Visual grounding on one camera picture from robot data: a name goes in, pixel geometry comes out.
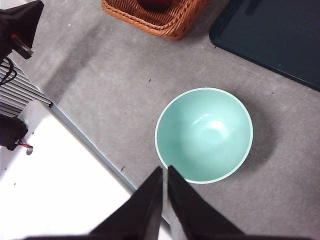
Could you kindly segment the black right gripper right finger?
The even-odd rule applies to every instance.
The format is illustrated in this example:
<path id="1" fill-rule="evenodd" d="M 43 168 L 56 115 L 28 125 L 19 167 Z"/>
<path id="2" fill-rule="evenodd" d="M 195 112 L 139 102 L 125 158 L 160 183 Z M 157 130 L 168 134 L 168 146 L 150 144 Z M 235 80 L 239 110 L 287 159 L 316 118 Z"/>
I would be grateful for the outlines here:
<path id="1" fill-rule="evenodd" d="M 188 240 L 302 240 L 298 236 L 246 234 L 208 204 L 171 165 L 167 190 L 171 206 Z"/>

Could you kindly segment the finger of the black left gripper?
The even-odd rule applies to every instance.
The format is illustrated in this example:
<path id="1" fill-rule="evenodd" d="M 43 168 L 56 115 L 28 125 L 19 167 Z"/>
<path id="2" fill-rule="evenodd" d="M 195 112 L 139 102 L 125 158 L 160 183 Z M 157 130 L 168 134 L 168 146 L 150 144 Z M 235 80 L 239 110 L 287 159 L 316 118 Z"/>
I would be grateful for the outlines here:
<path id="1" fill-rule="evenodd" d="M 33 42 L 44 4 L 35 0 L 16 7 L 0 10 L 0 40 L 8 42 L 16 35 L 28 47 Z"/>

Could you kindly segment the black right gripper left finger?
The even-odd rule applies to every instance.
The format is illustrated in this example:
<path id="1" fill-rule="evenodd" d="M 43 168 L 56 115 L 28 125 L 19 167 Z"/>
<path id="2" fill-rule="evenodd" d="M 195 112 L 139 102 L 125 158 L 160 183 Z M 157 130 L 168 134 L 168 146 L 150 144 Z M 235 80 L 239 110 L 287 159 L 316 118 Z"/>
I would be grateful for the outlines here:
<path id="1" fill-rule="evenodd" d="M 163 209 L 163 169 L 158 166 L 120 208 L 82 235 L 38 235 L 28 240 L 156 240 Z"/>

